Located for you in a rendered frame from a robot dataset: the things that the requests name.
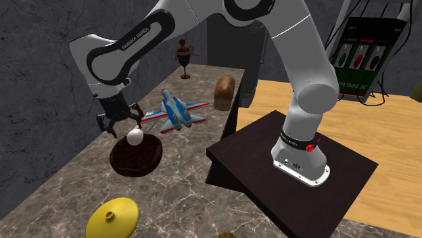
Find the blue red toy airplane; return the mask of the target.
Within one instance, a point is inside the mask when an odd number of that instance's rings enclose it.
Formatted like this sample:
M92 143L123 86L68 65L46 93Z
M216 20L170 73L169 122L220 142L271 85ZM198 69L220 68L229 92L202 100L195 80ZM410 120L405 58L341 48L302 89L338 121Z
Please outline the blue red toy airplane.
M192 124L205 122L205 118L190 114L189 111L212 105L211 103L185 103L179 98L173 97L166 89L162 89L162 96L161 109L157 112L147 113L141 120L141 124L143 124L167 117L166 123L160 129L162 134L181 130L182 125L190 128Z

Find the olive green object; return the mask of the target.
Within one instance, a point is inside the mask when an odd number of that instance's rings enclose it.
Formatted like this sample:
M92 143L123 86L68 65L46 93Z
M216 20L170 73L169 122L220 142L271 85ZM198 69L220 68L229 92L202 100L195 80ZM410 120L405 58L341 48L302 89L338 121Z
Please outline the olive green object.
M415 89L415 91L409 97L419 103L422 103L422 83Z

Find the white egg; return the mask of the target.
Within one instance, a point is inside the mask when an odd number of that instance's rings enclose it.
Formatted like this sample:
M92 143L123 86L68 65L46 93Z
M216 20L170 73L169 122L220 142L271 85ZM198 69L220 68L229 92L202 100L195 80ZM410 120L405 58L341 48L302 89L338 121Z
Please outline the white egg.
M141 129L133 129L126 136L128 144L132 146L139 145L143 141L143 138L144 134Z

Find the brown bread loaf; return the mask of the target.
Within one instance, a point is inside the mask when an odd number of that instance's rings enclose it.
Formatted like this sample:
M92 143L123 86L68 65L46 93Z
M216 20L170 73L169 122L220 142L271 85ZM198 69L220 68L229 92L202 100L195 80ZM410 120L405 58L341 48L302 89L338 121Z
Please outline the brown bread loaf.
M214 90L214 109L229 111L235 91L235 79L230 76L221 76Z

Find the yellow round lid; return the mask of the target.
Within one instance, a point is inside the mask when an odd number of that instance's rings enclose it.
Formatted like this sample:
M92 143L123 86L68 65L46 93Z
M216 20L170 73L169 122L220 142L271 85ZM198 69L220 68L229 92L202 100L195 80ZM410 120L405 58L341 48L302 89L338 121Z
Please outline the yellow round lid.
M139 221L139 207L127 197L112 199L90 217L85 238L129 238Z

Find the dark brown woven bowl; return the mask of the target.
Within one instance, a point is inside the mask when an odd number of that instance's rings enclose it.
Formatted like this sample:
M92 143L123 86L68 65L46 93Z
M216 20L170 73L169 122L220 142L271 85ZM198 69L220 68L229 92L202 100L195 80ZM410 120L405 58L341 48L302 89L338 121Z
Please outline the dark brown woven bowl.
M112 148L110 164L122 176L141 177L158 167L162 154L162 142L155 135L144 134L136 146L130 145L125 136Z

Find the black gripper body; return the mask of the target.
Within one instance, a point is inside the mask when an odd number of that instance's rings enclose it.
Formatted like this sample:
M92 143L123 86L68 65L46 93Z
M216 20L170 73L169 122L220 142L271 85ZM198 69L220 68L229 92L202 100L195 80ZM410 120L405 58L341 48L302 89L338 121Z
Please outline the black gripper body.
M99 102L105 114L99 114L98 121L102 121L105 117L113 121L121 121L132 115L122 92L108 98L100 98Z

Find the green fuel pump machine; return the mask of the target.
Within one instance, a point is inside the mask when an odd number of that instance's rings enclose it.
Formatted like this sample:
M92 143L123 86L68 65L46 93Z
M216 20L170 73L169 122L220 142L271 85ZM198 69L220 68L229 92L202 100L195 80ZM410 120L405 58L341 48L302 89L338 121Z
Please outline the green fuel pump machine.
M422 0L344 0L325 44L339 84L338 99L365 105L391 59L408 41Z

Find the dark tall cabinet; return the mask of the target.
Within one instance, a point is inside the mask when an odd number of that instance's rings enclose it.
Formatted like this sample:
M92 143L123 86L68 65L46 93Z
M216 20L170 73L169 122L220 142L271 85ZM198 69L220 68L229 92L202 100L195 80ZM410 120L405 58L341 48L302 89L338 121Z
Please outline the dark tall cabinet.
M258 84L267 31L259 21L244 27L230 25L220 14L207 18L208 64L243 69L239 106L252 104Z

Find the dark robot stand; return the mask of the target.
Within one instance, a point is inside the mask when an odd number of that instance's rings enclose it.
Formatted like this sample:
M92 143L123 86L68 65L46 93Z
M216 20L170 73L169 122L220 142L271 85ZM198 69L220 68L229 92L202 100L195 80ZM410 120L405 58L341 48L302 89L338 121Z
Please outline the dark robot stand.
M330 175L309 187L273 166L285 115L273 111L206 150L206 182L245 193L288 238L330 238L377 163L318 134Z

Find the dark goblet with red decor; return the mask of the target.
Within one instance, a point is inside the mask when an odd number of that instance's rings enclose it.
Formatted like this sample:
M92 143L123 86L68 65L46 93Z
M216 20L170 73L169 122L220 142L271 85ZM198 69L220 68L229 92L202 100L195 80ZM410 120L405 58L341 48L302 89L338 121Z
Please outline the dark goblet with red decor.
M193 50L192 45L186 46L185 39L180 39L179 40L179 48L175 52L174 60L177 60L184 69L184 73L181 75L182 79L189 79L190 78L190 75L188 75L186 73L186 66L189 64L190 57L192 55L200 56L198 53L196 53Z

